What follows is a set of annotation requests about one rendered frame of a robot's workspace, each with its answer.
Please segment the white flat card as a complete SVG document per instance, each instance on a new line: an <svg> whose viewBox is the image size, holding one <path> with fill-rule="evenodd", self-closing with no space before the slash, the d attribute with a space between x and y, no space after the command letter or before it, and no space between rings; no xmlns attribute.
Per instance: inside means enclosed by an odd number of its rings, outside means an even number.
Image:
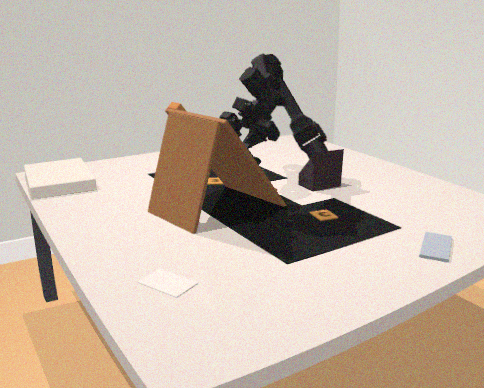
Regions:
<svg viewBox="0 0 484 388"><path fill-rule="evenodd" d="M144 279L137 281L165 294L178 297L198 284L198 282L177 276L164 269L158 269Z"/></svg>

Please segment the cream flat block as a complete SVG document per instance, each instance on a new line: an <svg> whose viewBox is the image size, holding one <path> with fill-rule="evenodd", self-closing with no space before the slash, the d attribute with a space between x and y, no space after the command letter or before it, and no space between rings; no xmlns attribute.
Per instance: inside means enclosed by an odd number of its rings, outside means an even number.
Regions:
<svg viewBox="0 0 484 388"><path fill-rule="evenodd" d="M79 159L26 164L31 199L96 190L96 179Z"/></svg>

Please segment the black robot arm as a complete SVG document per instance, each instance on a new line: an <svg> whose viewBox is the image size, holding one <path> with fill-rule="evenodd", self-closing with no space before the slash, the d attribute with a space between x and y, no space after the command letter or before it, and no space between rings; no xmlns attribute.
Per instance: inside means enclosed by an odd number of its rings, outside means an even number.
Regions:
<svg viewBox="0 0 484 388"><path fill-rule="evenodd" d="M274 111L276 106L284 106L291 123L289 128L299 148L306 153L308 159L315 152L328 151L324 142L328 141L327 136L320 124L303 114L296 100L283 80L283 69L280 60L273 54L260 54L255 57L251 64L241 75L239 80L248 89L250 94L268 103ZM249 101L236 97L232 108L238 110L239 116L242 113L254 116L258 120L262 107L258 100ZM317 137L320 134L319 137ZM314 139L317 137L316 139ZM312 140L314 139L314 140ZM312 140L311 142L309 142ZM308 144L306 144L309 142ZM304 145L306 144L306 145ZM304 145L304 146L303 146Z"/></svg>

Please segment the tan letter tile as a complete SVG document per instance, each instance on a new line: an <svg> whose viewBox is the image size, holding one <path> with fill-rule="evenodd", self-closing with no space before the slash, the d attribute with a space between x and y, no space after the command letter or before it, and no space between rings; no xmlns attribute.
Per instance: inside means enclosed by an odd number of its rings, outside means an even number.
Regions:
<svg viewBox="0 0 484 388"><path fill-rule="evenodd" d="M218 185L223 184L219 178L209 178L207 185Z"/></svg>
<svg viewBox="0 0 484 388"><path fill-rule="evenodd" d="M313 211L313 212L309 212L309 214L311 214L312 216L314 216L320 221L338 219L338 217L335 214L331 213L328 210Z"/></svg>

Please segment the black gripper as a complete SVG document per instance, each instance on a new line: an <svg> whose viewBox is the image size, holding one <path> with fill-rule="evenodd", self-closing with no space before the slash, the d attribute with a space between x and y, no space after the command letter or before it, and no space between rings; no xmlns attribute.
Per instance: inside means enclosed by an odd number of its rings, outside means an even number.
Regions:
<svg viewBox="0 0 484 388"><path fill-rule="evenodd" d="M239 131L242 127L249 128L249 133L243 140L244 143L248 143L251 146L257 145L261 142L267 141L267 136L269 140L277 141L280 137L280 131L275 125L273 118L271 116L273 110L268 103L261 99L256 99L262 103L262 111L255 122L252 118L255 115L250 116L242 113L242 120L238 119L235 113L223 112L220 115L220 119L227 120L230 126L235 130L237 135L240 137L242 134Z"/></svg>

